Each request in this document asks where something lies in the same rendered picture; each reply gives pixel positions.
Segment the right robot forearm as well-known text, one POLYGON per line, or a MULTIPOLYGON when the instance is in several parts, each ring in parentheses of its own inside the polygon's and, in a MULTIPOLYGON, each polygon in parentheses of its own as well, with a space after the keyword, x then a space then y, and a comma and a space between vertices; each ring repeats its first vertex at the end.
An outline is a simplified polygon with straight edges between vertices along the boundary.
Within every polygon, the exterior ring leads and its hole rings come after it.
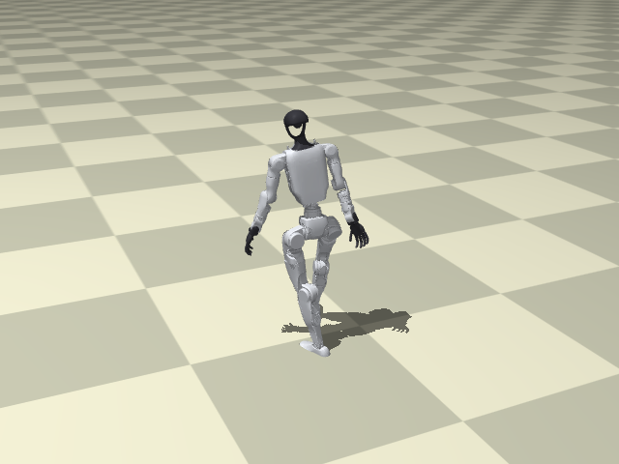
POLYGON ((340 205, 341 205, 341 210, 344 213, 345 220, 347 222, 353 222, 353 221, 355 221, 354 218, 352 217, 352 214, 355 213, 354 206, 353 206, 351 198, 350 198, 350 192, 349 192, 347 183, 346 183, 346 181, 345 181, 343 176, 342 176, 342 178, 343 178, 344 183, 345 183, 345 189, 340 190, 339 193, 337 193, 337 195, 338 195, 339 202, 340 202, 340 205))

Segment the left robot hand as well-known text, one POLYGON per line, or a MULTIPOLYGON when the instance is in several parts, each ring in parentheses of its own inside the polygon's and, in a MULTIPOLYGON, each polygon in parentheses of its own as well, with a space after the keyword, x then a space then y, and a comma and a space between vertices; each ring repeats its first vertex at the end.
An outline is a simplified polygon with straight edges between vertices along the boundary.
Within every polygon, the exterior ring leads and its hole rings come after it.
POLYGON ((250 248, 251 249, 253 249, 253 248, 251 247, 250 243, 251 243, 251 241, 253 241, 253 236, 257 236, 258 231, 259 231, 259 228, 257 226, 254 226, 252 228, 252 230, 251 230, 251 228, 249 228, 249 234, 248 234, 248 236, 246 238, 246 246, 245 246, 245 252, 246 252, 247 255, 251 255, 252 251, 250 250, 250 248))

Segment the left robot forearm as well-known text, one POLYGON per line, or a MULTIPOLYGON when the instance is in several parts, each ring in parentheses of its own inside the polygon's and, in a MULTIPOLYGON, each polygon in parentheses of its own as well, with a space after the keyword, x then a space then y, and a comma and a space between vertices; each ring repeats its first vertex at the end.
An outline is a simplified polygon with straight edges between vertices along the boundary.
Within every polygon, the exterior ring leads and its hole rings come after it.
POLYGON ((271 206, 267 204, 267 200, 268 200, 267 192, 262 191, 259 197, 259 203, 257 206, 258 209, 253 218, 253 222, 251 223, 251 230, 254 226, 257 226, 259 228, 258 233, 261 231, 262 225, 264 224, 267 218, 267 215, 271 210, 271 206))

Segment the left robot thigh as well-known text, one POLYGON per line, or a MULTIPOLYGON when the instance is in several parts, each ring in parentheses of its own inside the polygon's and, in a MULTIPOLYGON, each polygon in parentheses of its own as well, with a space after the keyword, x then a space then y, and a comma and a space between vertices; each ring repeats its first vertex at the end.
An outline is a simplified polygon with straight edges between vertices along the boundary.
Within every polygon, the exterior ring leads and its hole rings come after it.
POLYGON ((307 280, 306 261, 302 251, 305 237, 305 228, 302 225, 295 226, 283 233, 282 248, 284 263, 297 294, 300 289, 306 288, 313 302, 318 296, 318 289, 307 280))

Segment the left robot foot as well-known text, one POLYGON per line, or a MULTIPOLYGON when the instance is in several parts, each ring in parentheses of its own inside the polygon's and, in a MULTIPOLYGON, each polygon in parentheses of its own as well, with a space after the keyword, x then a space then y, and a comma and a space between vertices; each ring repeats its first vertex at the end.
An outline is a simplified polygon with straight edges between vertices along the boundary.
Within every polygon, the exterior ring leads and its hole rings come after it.
POLYGON ((322 346, 321 343, 320 343, 320 348, 319 349, 313 347, 313 342, 306 341, 306 340, 300 342, 300 346, 305 348, 308 351, 311 351, 311 352, 321 356, 321 357, 329 357, 330 356, 330 351, 329 351, 328 347, 326 347, 324 345, 322 346))

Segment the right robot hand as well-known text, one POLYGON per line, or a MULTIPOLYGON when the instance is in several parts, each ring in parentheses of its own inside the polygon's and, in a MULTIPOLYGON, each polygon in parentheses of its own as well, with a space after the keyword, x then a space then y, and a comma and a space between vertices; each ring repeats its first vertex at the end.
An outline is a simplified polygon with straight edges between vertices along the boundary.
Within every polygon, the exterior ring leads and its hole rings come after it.
POLYGON ((355 248, 358 247, 359 240, 360 240, 360 248, 364 247, 365 245, 368 244, 368 234, 365 231, 365 228, 358 222, 359 220, 358 220, 358 218, 357 218, 355 213, 352 214, 352 217, 354 218, 355 221, 347 222, 348 225, 350 225, 350 230, 351 230, 350 231, 349 242, 352 241, 352 234, 353 234, 355 236, 355 239, 356 239, 356 246, 355 246, 355 248), (358 237, 359 237, 359 239, 358 239, 358 237), (367 240, 367 242, 366 242, 366 240, 367 240), (364 242, 364 244, 363 244, 363 242, 364 242))

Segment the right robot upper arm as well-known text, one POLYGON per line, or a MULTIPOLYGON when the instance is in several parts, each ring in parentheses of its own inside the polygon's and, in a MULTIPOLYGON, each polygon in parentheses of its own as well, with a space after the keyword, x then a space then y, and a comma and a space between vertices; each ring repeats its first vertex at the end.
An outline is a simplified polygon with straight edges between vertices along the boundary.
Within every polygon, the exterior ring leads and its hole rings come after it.
POLYGON ((345 183, 342 178, 342 168, 339 160, 339 150, 338 148, 331 143, 321 144, 325 151, 325 156, 327 158, 327 164, 329 166, 330 172, 333 176, 333 180, 331 180, 332 187, 334 190, 345 189, 345 183))

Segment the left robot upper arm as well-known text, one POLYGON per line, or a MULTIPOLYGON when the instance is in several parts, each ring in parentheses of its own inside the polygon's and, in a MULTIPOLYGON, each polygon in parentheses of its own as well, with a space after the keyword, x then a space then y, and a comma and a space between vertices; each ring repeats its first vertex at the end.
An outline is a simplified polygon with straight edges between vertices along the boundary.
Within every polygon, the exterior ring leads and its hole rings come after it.
MULTIPOLYGON (((276 202, 277 189, 280 182, 280 172, 286 166, 286 154, 281 153, 270 157, 268 161, 268 172, 266 178, 266 191, 268 194, 267 204, 276 202)), ((262 192, 262 191, 261 191, 262 192)))

